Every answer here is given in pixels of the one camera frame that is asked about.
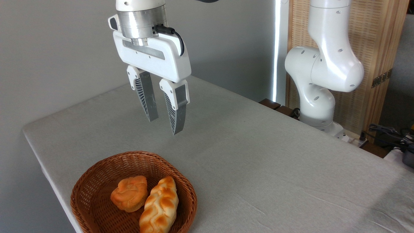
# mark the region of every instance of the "wooden block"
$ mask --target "wooden block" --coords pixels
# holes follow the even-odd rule
[[[276,109],[276,111],[278,111],[280,113],[283,113],[283,114],[285,114],[286,116],[289,116],[289,117],[291,117],[292,113],[293,113],[293,109],[290,109],[286,106],[281,106],[278,109]]]
[[[264,105],[266,107],[269,107],[273,110],[276,110],[277,108],[280,107],[280,104],[278,104],[276,102],[273,102],[270,99],[264,99],[264,100],[260,101],[259,104]]]

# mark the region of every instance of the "bun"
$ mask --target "bun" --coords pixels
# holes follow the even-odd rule
[[[140,175],[121,180],[111,193],[111,201],[120,210],[134,212],[144,205],[147,196],[147,179]]]
[[[141,233],[167,233],[177,216],[178,196],[171,176],[161,179],[151,190],[140,218]]]

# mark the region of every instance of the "table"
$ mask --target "table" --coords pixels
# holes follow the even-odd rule
[[[148,122],[128,85],[24,127],[77,232],[70,194],[94,163],[159,154],[193,184],[191,232],[414,232],[414,174],[230,91],[188,78],[184,130]]]

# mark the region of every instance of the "wicker basket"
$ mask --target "wicker basket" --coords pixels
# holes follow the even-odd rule
[[[144,208],[127,213],[119,210],[110,200],[111,192],[122,179],[138,175],[147,178],[148,193],[160,179],[168,175],[174,178],[179,203],[177,218],[170,233],[188,231],[197,210],[197,197],[193,186],[159,155],[129,151],[97,162],[73,187],[70,205],[84,232],[140,232],[139,219]]]

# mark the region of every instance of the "robotic arm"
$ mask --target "robotic arm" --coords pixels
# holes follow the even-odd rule
[[[328,89],[351,92],[364,73],[349,44],[350,5],[351,0],[310,0],[308,32],[319,50],[295,47],[285,60],[300,96],[300,121],[337,138],[345,134],[333,121],[335,99]]]
[[[197,0],[216,2],[218,0]],[[128,64],[131,88],[136,90],[149,121],[158,118],[151,73],[162,77],[173,134],[182,131],[190,60],[181,36],[168,27],[165,0],[116,0],[117,14],[108,19],[121,60]]]

